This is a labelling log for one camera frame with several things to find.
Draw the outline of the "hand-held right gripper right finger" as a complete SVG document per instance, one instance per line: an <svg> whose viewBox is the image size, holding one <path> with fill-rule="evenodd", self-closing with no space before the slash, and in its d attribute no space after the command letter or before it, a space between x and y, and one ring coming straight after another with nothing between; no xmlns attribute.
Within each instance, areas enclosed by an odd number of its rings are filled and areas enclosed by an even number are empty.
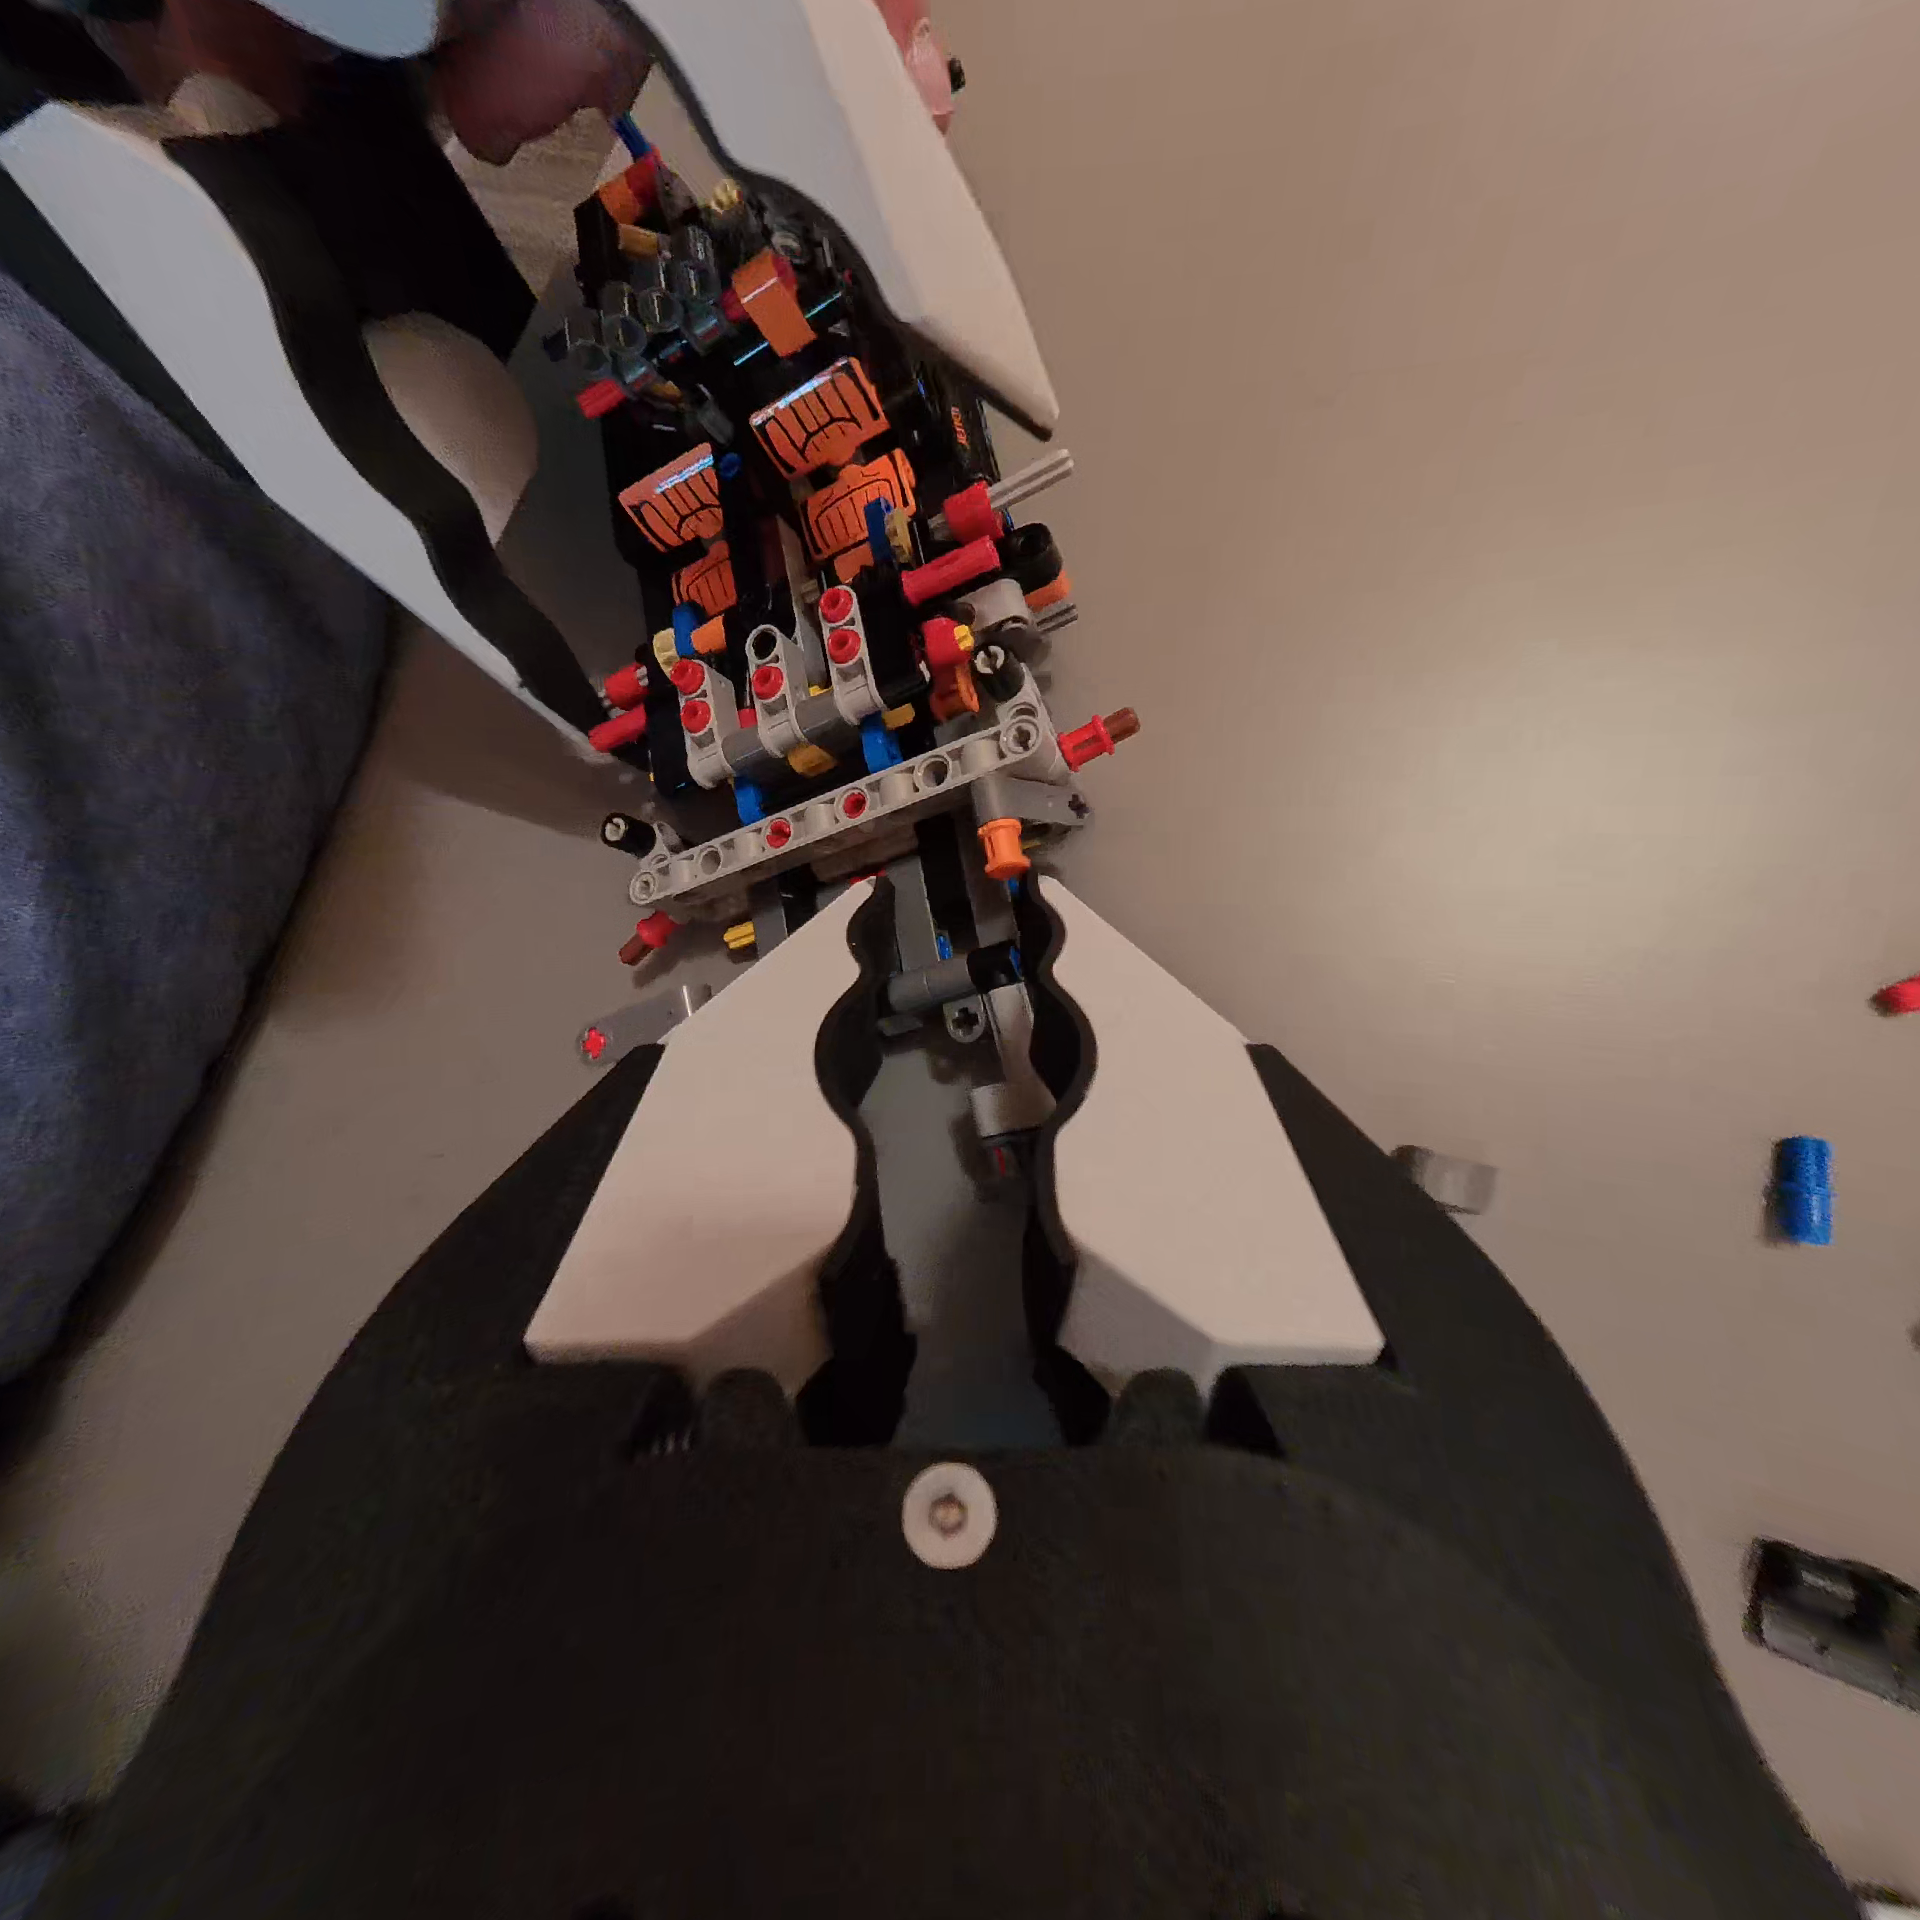
<svg viewBox="0 0 1920 1920"><path fill-rule="evenodd" d="M1056 879L1018 896L1031 1063L1024 1311L1065 1392L1375 1362L1385 1334L1234 1022Z"/></svg>

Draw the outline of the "partly built lego car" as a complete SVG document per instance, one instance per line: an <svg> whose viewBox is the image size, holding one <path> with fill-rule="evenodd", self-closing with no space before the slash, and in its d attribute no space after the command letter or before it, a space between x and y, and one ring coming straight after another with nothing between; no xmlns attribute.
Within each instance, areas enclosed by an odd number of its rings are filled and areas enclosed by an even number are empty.
<svg viewBox="0 0 1920 1920"><path fill-rule="evenodd" d="M824 224L765 186L688 185L630 116L573 210L582 301L546 340L604 430L615 544L652 624L599 682L590 744L634 762L601 837L630 862L640 966L697 921L756 960L831 890L893 886L878 1029L991 1042L968 1092L999 1175L1048 1111L1029 1048L1016 888L1090 816L1077 777L1141 729L1058 721L1039 670L1077 618L1050 529L1016 510L1072 471L1001 476L984 399L886 320Z"/></svg>

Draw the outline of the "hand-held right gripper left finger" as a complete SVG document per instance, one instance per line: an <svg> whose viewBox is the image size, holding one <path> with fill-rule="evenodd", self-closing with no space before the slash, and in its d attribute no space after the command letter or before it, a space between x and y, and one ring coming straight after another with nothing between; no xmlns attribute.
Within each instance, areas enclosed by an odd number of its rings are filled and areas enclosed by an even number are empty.
<svg viewBox="0 0 1920 1920"><path fill-rule="evenodd" d="M818 1376L895 1409L916 1341L860 1114L879 1066L893 886L860 879L660 1044L536 1305L538 1362L647 1359L689 1385Z"/></svg>

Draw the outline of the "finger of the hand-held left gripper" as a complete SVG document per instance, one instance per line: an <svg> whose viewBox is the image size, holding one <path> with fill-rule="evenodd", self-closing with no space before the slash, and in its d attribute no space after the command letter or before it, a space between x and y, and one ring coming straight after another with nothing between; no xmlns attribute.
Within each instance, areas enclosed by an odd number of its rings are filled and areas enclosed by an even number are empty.
<svg viewBox="0 0 1920 1920"><path fill-rule="evenodd" d="M902 332L1050 439L1060 402L1014 277L876 4L629 12L708 152L802 202Z"/></svg>
<svg viewBox="0 0 1920 1920"><path fill-rule="evenodd" d="M536 466L506 370L447 320L361 320L262 145L40 102L4 181L274 508L592 757L599 693L495 553Z"/></svg>

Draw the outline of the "person's left hand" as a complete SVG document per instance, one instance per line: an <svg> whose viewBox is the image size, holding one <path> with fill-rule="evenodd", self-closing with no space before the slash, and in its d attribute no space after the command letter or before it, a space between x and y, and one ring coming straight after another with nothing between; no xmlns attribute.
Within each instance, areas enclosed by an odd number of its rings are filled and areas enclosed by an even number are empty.
<svg viewBox="0 0 1920 1920"><path fill-rule="evenodd" d="M428 60L436 114L468 154L509 161L577 111L629 111L653 50L625 4L450 1Z"/></svg>

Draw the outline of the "black lego connector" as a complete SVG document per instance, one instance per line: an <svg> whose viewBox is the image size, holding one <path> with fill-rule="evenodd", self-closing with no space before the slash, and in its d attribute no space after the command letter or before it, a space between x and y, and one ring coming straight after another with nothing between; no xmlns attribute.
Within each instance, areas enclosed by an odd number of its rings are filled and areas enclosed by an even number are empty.
<svg viewBox="0 0 1920 1920"><path fill-rule="evenodd" d="M1754 1540L1744 1636L1841 1687L1917 1712L1917 1591L1880 1567Z"/></svg>

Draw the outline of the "grey quarter-round lego piece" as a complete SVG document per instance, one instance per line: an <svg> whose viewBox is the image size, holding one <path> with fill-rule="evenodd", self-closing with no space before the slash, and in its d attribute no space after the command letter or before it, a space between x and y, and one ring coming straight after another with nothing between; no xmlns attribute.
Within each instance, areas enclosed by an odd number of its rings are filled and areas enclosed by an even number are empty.
<svg viewBox="0 0 1920 1920"><path fill-rule="evenodd" d="M1497 1167L1476 1158L1461 1158L1420 1143L1401 1143L1389 1156L1407 1178L1440 1209L1456 1216L1481 1216L1497 1194Z"/></svg>

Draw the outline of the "person's blue sweater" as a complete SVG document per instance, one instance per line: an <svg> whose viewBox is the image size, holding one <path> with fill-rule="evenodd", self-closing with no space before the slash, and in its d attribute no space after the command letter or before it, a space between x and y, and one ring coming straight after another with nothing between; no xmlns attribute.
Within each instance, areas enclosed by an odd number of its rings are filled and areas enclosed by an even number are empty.
<svg viewBox="0 0 1920 1920"><path fill-rule="evenodd" d="M385 601L10 277L1 1378L118 1240L362 750Z"/></svg>

